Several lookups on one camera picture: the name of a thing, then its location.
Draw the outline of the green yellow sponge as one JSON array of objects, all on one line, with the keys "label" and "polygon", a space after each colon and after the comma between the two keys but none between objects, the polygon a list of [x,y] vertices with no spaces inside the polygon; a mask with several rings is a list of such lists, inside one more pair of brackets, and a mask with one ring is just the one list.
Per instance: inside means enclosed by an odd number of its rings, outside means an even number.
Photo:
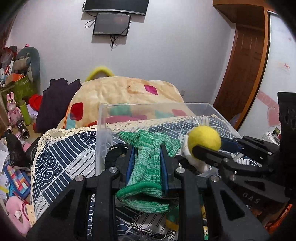
[{"label": "green yellow sponge", "polygon": [[166,213],[166,227],[175,232],[177,232],[179,229],[179,212],[180,209],[178,205]]}]

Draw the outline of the yellow felt ball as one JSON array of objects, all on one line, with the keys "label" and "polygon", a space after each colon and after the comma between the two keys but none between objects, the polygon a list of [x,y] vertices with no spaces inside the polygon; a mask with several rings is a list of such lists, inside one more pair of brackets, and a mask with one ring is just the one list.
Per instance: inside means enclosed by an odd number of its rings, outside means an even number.
[{"label": "yellow felt ball", "polygon": [[218,151],[221,148],[221,138],[218,132],[210,126],[196,126],[188,134],[188,149],[191,154],[197,145]]}]

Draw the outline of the green knitted cloth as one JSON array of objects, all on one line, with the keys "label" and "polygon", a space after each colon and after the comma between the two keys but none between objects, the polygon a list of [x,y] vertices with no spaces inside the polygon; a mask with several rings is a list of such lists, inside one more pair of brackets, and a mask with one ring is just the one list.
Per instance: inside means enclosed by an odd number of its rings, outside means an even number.
[{"label": "green knitted cloth", "polygon": [[121,140],[132,145],[137,154],[133,171],[127,185],[116,193],[116,198],[124,205],[145,213],[163,213],[175,208],[176,197],[165,197],[162,192],[161,145],[169,157],[174,157],[181,143],[165,133],[119,132]]}]

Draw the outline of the floral patterned cloth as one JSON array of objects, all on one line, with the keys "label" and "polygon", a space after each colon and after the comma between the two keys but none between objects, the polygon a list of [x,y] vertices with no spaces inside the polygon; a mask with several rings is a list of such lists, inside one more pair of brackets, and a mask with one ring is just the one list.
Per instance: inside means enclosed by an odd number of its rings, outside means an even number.
[{"label": "floral patterned cloth", "polygon": [[207,225],[207,218],[206,218],[206,211],[204,204],[201,205],[201,214],[203,220],[203,230],[204,230],[204,240],[209,239],[209,232],[208,232],[208,225]]}]

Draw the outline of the colourful toy box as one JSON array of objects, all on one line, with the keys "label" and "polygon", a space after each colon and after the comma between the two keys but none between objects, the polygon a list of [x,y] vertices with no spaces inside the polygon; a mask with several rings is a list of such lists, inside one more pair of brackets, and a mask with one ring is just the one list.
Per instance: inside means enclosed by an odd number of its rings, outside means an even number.
[{"label": "colourful toy box", "polygon": [[9,195],[25,200],[31,191],[30,178],[22,169],[15,169],[9,164],[4,166],[4,173],[10,183]]}]

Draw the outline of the navy white patterned tablecloth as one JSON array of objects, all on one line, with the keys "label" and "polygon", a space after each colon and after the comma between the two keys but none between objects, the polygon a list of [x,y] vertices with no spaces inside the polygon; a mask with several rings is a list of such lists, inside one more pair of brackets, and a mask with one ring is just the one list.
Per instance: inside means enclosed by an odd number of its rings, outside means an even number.
[{"label": "navy white patterned tablecloth", "polygon": [[[36,220],[49,207],[69,182],[77,175],[86,178],[95,174],[95,148],[97,127],[46,132],[38,143],[31,178]],[[143,235],[132,228],[132,220],[139,213],[121,203],[116,208],[118,235],[139,240]],[[178,233],[168,229],[165,214],[145,214],[137,225],[152,234],[165,235],[168,240],[178,240]]]}]

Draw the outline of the clear plastic storage box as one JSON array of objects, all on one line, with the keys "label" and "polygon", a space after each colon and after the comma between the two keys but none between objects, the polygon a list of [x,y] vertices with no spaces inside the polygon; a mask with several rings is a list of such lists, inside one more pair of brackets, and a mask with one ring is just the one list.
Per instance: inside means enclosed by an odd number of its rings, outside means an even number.
[{"label": "clear plastic storage box", "polygon": [[209,103],[101,104],[96,132],[95,173],[99,175],[104,171],[109,148],[122,142],[119,132],[160,132],[184,142],[184,136],[191,128],[200,125],[215,128],[224,138],[241,137]]}]

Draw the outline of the green bottle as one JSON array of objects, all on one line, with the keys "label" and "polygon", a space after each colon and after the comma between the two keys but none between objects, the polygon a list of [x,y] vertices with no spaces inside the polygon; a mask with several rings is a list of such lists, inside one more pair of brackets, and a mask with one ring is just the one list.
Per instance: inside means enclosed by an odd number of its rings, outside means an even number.
[{"label": "green bottle", "polygon": [[23,121],[25,122],[25,125],[29,126],[31,124],[31,118],[30,118],[30,114],[29,114],[26,102],[24,100],[21,100],[19,105],[20,105],[22,116],[23,116]]}]

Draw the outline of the beige patchwork blanket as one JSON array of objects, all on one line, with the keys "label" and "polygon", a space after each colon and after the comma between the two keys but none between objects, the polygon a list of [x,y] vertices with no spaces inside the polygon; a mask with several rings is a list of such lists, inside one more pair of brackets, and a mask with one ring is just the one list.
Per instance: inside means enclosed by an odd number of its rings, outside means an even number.
[{"label": "beige patchwork blanket", "polygon": [[104,77],[86,81],[74,94],[58,128],[95,125],[99,106],[111,104],[108,123],[191,116],[175,85],[161,80]]}]

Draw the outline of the pink bunny toy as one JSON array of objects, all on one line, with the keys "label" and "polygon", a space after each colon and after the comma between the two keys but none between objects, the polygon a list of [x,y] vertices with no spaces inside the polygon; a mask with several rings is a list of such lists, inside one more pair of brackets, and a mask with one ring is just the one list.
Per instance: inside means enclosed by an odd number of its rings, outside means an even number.
[{"label": "pink bunny toy", "polygon": [[19,107],[17,107],[17,102],[14,98],[14,93],[8,93],[6,95],[7,103],[6,109],[8,110],[8,121],[9,123],[16,128],[17,122],[23,120],[23,115]]}]

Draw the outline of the dark purple garment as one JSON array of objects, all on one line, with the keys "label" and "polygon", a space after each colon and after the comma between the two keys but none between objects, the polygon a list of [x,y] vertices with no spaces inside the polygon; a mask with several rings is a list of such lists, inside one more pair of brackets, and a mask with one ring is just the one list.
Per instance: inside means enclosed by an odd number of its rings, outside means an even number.
[{"label": "dark purple garment", "polygon": [[36,119],[36,133],[45,133],[58,126],[66,115],[70,101],[80,87],[80,79],[71,83],[64,78],[50,80],[50,86],[43,91]]}]

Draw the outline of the red plush item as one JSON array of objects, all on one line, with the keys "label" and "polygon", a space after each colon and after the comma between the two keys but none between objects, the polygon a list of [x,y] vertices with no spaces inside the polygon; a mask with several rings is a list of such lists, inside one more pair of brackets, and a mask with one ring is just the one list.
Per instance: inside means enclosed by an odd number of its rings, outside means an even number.
[{"label": "red plush item", "polygon": [[33,94],[29,98],[29,105],[30,105],[30,107],[33,110],[35,110],[35,111],[39,111],[40,110],[40,107],[41,107],[42,99],[43,99],[43,96],[42,95]]}]

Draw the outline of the green storage box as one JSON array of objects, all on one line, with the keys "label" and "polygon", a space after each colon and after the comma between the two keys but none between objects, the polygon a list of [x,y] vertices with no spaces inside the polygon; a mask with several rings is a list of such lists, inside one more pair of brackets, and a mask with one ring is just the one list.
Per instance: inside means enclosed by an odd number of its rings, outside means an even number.
[{"label": "green storage box", "polygon": [[29,80],[29,77],[23,76],[16,82],[11,82],[7,86],[1,88],[1,95],[3,98],[4,105],[7,103],[6,95],[9,93],[14,93],[14,98],[16,102],[19,102],[23,98],[29,98],[33,94],[37,93],[37,87],[34,82]]}]

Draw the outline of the large black wall television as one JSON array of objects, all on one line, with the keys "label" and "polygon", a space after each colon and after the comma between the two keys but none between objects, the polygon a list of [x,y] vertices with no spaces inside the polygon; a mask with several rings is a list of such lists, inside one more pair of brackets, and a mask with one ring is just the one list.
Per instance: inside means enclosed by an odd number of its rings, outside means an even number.
[{"label": "large black wall television", "polygon": [[114,11],[144,16],[148,5],[149,0],[87,0],[84,5],[84,11]]}]

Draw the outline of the small black wall monitor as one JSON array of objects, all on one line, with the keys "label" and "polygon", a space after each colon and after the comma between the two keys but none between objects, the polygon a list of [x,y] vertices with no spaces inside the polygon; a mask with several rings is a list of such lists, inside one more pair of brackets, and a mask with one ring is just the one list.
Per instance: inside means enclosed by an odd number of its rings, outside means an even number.
[{"label": "small black wall monitor", "polygon": [[131,19],[129,14],[97,13],[93,35],[126,36]]}]

